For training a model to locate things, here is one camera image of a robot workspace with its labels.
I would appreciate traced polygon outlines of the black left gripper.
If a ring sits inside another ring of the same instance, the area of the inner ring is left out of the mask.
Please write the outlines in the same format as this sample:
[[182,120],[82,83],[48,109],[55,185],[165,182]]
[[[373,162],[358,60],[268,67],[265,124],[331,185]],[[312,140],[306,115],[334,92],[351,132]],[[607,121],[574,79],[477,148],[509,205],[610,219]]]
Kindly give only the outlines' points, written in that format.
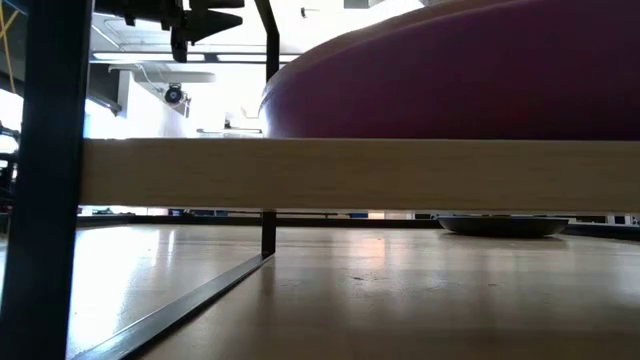
[[[235,9],[245,6],[244,0],[189,0],[191,9]],[[181,0],[163,0],[161,28],[170,32],[173,59],[178,63],[187,62],[188,44],[195,43],[214,34],[240,26],[241,17],[205,10],[190,11],[186,16]],[[187,40],[184,25],[187,20]]]

